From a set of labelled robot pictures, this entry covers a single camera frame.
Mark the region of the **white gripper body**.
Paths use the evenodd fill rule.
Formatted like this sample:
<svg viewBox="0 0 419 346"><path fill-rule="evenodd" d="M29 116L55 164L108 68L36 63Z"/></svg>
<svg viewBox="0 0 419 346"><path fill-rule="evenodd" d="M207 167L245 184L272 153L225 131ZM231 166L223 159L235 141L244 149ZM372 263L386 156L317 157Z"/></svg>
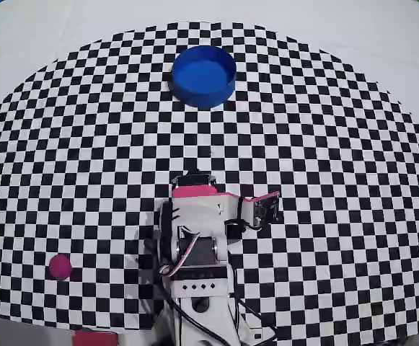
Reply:
<svg viewBox="0 0 419 346"><path fill-rule="evenodd" d="M216 178L212 174L189 175L188 173L172 180L172 212L202 212L210 215L237 217L242 197L230 192L220 192Z"/></svg>

